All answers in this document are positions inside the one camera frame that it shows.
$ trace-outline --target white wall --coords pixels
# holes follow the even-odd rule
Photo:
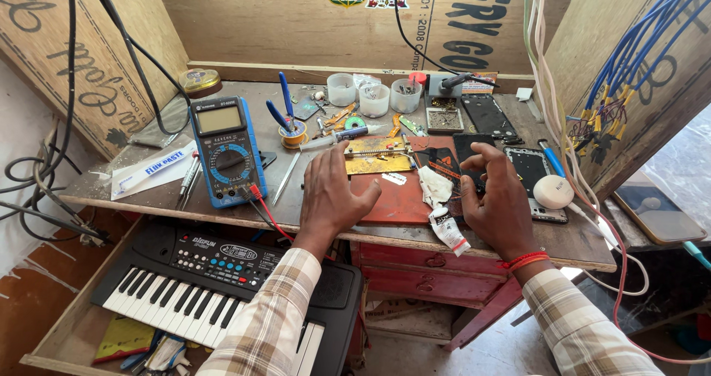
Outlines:
[[[39,142],[49,131],[52,113],[8,67],[0,61],[0,188],[17,185],[5,176],[5,165],[18,157],[34,157],[39,149]],[[64,136],[64,124],[60,124],[59,142]],[[73,136],[67,155],[80,170],[85,171],[97,161],[97,157],[87,152],[81,142]],[[31,162],[24,162],[13,168],[13,176],[28,177],[31,174]],[[62,162],[56,170],[54,187],[63,187],[78,177],[76,171]],[[0,200],[22,205],[31,197],[34,187],[19,192],[0,194]],[[69,219],[66,212],[45,197],[40,201],[42,212]],[[10,212],[0,207],[0,215]],[[36,217],[27,216],[27,224],[36,234],[49,237],[58,227]],[[0,222],[0,277],[5,276],[13,267],[40,246],[41,241],[27,235],[20,225],[18,215]]]

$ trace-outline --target shirt sleeve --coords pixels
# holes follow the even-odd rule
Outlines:
[[[321,264],[289,249],[197,376],[288,375]]]
[[[523,297],[562,376],[662,376],[649,356],[557,269],[532,277],[523,287]]]

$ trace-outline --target red drawer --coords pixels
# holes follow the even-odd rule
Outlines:
[[[370,280],[369,290],[402,294],[405,297],[429,296],[443,299],[485,302],[501,285],[495,279],[478,279],[454,274],[410,272],[361,266]]]
[[[406,249],[382,244],[360,243],[360,258],[365,263],[399,263],[401,265],[427,266],[454,271],[505,275],[506,270],[497,268],[495,259],[477,256],[460,256],[453,253]]]

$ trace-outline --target plastic cup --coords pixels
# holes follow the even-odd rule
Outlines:
[[[360,113],[368,117],[380,117],[387,114],[387,103],[390,101],[390,89],[382,84],[376,87],[361,87]]]
[[[328,101],[335,106],[349,106],[356,101],[357,90],[353,75],[334,73],[326,79],[328,86]]]
[[[413,94],[403,94],[400,92],[400,87],[414,87]],[[420,93],[422,92],[422,84],[410,79],[398,79],[392,87],[390,87],[390,107],[395,112],[411,113],[420,106]]]

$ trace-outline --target digital multimeter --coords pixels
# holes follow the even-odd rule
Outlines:
[[[239,96],[193,101],[190,115],[213,207],[246,202],[238,189],[249,189],[252,184],[266,196],[267,182],[247,101]]]

